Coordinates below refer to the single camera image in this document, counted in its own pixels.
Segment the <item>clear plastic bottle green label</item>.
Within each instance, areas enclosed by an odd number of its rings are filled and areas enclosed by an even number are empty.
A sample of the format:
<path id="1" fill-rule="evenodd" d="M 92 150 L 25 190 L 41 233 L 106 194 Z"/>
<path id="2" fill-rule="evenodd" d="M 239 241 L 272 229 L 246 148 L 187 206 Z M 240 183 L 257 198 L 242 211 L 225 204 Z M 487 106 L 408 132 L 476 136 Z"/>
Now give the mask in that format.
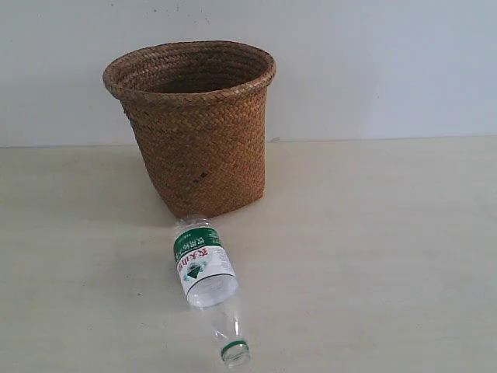
<path id="1" fill-rule="evenodd" d="M 229 371 L 251 360 L 235 270 L 217 229 L 203 216 L 180 218 L 173 243 L 176 271 L 196 317 L 209 328 Z"/>

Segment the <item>brown woven wicker basket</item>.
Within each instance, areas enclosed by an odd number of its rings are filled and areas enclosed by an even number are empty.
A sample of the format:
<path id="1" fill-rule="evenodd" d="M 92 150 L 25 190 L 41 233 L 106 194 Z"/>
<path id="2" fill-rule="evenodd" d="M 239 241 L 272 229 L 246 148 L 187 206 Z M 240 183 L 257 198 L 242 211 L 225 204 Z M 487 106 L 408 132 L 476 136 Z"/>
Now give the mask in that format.
<path id="1" fill-rule="evenodd" d="M 263 196 L 266 94 L 275 74 L 271 54 L 225 40 L 145 47 L 106 67 L 104 86 L 176 217 L 212 218 Z"/>

